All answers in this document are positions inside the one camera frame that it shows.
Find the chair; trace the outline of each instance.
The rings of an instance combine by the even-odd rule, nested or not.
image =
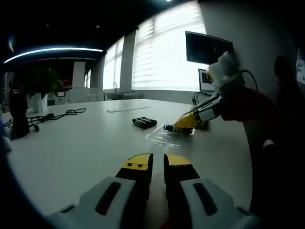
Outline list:
[[[67,92],[65,104],[99,101],[98,88],[73,88]]]

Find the desk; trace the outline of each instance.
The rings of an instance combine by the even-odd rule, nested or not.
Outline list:
[[[107,109],[147,109],[108,113]],[[154,128],[142,130],[131,120],[146,116],[160,126],[176,121],[190,105],[155,100],[118,100],[48,107],[48,113],[87,108],[76,116],[40,124],[26,137],[12,142],[9,163],[21,187],[43,215],[69,204],[78,204],[82,193],[107,176],[115,176],[129,157],[154,153],[146,228],[159,228],[168,219],[163,178],[164,152],[151,152],[145,137]],[[193,146],[181,155],[191,161],[201,178],[209,178],[234,199],[236,206],[249,209],[252,195],[252,165],[242,123],[211,121],[210,131],[196,130]]]

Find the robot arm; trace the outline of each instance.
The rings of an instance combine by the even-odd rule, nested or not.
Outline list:
[[[221,115],[225,98],[244,88],[244,79],[238,67],[237,58],[229,52],[225,52],[218,62],[211,64],[207,74],[214,85],[215,93],[184,114],[174,126],[193,127]]]

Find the black monitor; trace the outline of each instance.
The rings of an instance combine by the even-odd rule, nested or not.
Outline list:
[[[234,53],[232,42],[195,32],[185,32],[186,60],[212,64],[218,61],[225,51]]]

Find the green plant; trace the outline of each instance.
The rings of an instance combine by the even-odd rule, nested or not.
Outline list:
[[[41,99],[48,93],[54,93],[62,89],[62,84],[56,71],[44,66],[33,68],[27,75],[27,93],[33,96],[41,93]]]

